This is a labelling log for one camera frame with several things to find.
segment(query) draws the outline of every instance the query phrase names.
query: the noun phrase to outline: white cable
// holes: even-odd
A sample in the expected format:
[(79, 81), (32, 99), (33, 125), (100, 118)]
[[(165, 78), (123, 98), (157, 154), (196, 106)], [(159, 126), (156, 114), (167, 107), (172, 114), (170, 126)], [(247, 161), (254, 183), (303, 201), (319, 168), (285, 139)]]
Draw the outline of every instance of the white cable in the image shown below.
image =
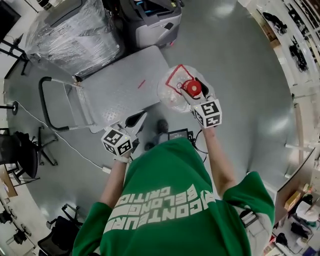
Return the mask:
[[(30, 116), (32, 116), (34, 119), (36, 119), (37, 121), (39, 121), (40, 123), (42, 123), (42, 124), (44, 124), (46, 127), (48, 127), (48, 125), (47, 125), (45, 122), (39, 120), (39, 119), (36, 118), (33, 114), (31, 114), (28, 110), (26, 110), (25, 107), (22, 106), (19, 101), (14, 100), (14, 101), (11, 101), (11, 102), (9, 102), (9, 103), (7, 103), (7, 104), (8, 104), (8, 105), (12, 105), (13, 102), (17, 102), (17, 103), (24, 109), (24, 111), (26, 111)], [(56, 134), (60, 139), (62, 139), (70, 148), (72, 148), (74, 151), (76, 151), (81, 157), (83, 157), (85, 160), (89, 161), (91, 164), (93, 164), (94, 166), (98, 167), (99, 169), (101, 169), (101, 170), (103, 170), (103, 171), (105, 172), (105, 170), (104, 170), (103, 168), (106, 168), (106, 167), (103, 167), (103, 168), (102, 168), (102, 167), (100, 167), (99, 165), (97, 165), (96, 163), (92, 162), (90, 159), (88, 159), (88, 158), (86, 158), (85, 156), (83, 156), (83, 155), (82, 155), (78, 150), (76, 150), (73, 146), (71, 146), (68, 141), (66, 141), (63, 137), (61, 137), (61, 135), (59, 135), (57, 132), (55, 132), (55, 134)]]

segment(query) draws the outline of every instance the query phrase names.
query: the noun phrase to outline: plastic wrap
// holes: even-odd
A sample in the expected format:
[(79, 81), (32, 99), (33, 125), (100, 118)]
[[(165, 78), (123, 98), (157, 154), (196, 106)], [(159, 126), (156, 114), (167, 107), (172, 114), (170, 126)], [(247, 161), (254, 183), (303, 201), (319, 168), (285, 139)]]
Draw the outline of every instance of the plastic wrap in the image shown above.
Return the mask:
[(187, 65), (183, 65), (182, 67), (178, 68), (179, 66), (180, 65), (170, 68), (162, 77), (158, 83), (157, 94), (160, 101), (168, 108), (184, 113), (191, 110), (190, 105), (180, 93), (182, 84), (194, 78), (198, 78), (204, 84), (208, 83), (206, 82), (204, 76), (195, 68)]
[(86, 77), (112, 61), (120, 52), (113, 21), (101, 0), (87, 0), (80, 11), (50, 26), (50, 12), (42, 11), (26, 37), (26, 54), (38, 67), (54, 63), (71, 75)]

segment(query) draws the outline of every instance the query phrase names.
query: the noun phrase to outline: red lid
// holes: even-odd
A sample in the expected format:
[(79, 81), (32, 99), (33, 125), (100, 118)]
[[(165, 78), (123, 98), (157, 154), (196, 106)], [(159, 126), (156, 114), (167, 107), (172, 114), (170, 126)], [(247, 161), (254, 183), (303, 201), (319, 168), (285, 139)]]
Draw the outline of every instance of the red lid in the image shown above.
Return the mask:
[(187, 83), (186, 91), (192, 97), (197, 96), (201, 93), (201, 84), (196, 80), (192, 80)]

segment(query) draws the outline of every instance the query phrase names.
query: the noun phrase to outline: desk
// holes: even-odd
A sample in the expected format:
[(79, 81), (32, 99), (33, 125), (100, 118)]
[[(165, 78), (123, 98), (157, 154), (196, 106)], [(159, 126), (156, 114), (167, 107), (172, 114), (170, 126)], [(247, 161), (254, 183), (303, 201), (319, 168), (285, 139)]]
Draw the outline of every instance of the desk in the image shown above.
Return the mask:
[(0, 179), (9, 198), (16, 197), (17, 191), (4, 165), (0, 165)]

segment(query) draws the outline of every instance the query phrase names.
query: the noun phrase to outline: green sleeve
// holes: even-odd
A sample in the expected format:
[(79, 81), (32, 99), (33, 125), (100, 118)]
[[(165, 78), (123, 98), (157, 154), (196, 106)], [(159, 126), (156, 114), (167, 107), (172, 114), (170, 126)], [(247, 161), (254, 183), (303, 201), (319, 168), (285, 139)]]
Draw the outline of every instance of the green sleeve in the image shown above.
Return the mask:
[(274, 202), (256, 171), (250, 172), (238, 185), (224, 192), (223, 200), (241, 208), (249, 206), (255, 213), (268, 215), (272, 225), (275, 222)]
[(85, 219), (73, 245), (73, 256), (88, 256), (100, 246), (101, 238), (112, 209), (101, 202), (96, 202)]

